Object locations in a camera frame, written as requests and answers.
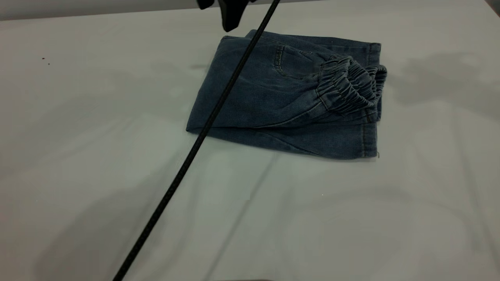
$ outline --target white tablecloth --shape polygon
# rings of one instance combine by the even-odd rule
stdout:
[[[498,280],[491,8],[284,3],[267,30],[382,43],[380,158],[208,138],[127,280]],[[223,35],[218,8],[0,22],[1,280],[112,279],[194,142],[187,118]]]

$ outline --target jeans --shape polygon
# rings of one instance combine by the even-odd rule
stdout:
[[[220,41],[187,123],[199,133],[251,37]],[[264,32],[208,135],[333,159],[377,155],[379,43]]]

